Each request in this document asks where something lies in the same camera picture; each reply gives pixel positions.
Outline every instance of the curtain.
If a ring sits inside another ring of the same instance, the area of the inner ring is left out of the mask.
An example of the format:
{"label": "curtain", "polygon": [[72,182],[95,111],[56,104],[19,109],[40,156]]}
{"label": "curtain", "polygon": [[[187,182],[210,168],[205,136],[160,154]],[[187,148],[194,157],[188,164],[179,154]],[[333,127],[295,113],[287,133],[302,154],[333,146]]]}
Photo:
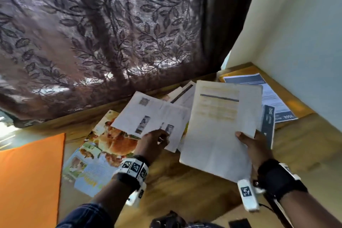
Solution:
{"label": "curtain", "polygon": [[30,125],[217,71],[251,0],[0,1],[0,108]]}

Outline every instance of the barcode image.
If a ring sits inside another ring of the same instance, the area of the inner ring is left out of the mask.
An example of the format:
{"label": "barcode image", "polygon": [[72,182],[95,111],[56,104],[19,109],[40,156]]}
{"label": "barcode image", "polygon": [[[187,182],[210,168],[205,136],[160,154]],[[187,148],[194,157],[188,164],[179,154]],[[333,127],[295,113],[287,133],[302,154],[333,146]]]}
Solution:
{"label": "barcode image", "polygon": [[149,102],[149,99],[143,97],[140,100],[139,105],[143,105],[145,107],[145,106],[147,106],[148,102]]}

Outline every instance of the sleeve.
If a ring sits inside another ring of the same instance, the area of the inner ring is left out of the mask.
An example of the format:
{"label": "sleeve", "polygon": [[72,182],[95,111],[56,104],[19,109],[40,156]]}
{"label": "sleeve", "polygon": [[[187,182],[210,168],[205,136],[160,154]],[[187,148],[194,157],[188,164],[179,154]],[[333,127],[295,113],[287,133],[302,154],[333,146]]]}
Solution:
{"label": "sleeve", "polygon": [[98,204],[83,204],[73,210],[56,228],[113,228],[109,214]]}

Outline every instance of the person's left hand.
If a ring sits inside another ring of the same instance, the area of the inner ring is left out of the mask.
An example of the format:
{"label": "person's left hand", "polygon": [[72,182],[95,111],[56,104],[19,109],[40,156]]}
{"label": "person's left hand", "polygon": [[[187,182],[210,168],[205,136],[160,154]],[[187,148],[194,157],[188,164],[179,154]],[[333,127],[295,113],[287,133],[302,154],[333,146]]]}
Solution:
{"label": "person's left hand", "polygon": [[[162,130],[154,130],[145,134],[139,141],[134,150],[135,155],[144,157],[151,165],[159,156],[161,151],[168,145],[169,140],[167,137],[169,134]],[[158,144],[158,138],[161,137],[163,141]]]}

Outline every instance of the magazine cover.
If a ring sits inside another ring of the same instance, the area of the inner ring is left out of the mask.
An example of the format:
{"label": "magazine cover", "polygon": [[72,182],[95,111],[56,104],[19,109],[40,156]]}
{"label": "magazine cover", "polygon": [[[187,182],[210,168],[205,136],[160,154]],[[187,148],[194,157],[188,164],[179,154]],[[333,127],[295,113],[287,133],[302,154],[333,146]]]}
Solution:
{"label": "magazine cover", "polygon": [[63,178],[89,196],[110,181],[122,159],[132,157],[137,145],[138,137],[110,126],[118,115],[109,110],[63,166]]}

